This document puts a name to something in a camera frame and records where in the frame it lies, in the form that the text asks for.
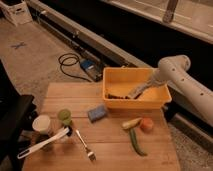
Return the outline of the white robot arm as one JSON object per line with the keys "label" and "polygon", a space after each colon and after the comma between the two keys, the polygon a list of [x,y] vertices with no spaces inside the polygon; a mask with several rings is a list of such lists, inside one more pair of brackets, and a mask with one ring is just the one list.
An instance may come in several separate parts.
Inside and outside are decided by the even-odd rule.
{"label": "white robot arm", "polygon": [[171,81],[213,127],[213,91],[187,73],[190,66],[186,55],[164,57],[159,60],[148,84],[160,86]]}

